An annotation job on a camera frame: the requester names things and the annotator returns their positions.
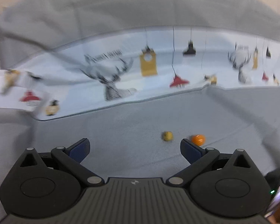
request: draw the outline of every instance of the round joint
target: round joint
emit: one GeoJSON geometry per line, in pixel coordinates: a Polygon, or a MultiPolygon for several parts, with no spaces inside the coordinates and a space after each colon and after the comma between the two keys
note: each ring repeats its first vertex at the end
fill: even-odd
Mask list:
{"type": "Polygon", "coordinates": [[[87,178],[87,182],[90,184],[99,184],[100,182],[102,182],[102,179],[98,176],[91,176],[87,178]]]}
{"type": "Polygon", "coordinates": [[[179,177],[172,177],[169,179],[169,183],[174,184],[174,185],[179,185],[183,183],[183,179],[179,177]]]}

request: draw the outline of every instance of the black device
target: black device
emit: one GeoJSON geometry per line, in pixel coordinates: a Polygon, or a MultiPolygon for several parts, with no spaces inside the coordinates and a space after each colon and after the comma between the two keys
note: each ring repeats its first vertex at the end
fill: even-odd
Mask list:
{"type": "Polygon", "coordinates": [[[50,153],[27,148],[0,187],[2,224],[28,223],[267,223],[271,187],[243,149],[233,154],[180,144],[190,166],[161,178],[104,180],[80,162],[83,138],[50,153]]]}

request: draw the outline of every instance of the orange ball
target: orange ball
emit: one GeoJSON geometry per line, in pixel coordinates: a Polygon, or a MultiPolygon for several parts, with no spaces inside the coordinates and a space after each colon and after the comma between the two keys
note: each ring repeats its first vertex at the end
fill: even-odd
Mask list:
{"type": "Polygon", "coordinates": [[[205,143],[205,136],[204,135],[193,135],[191,137],[191,141],[197,146],[202,146],[205,143]]]}

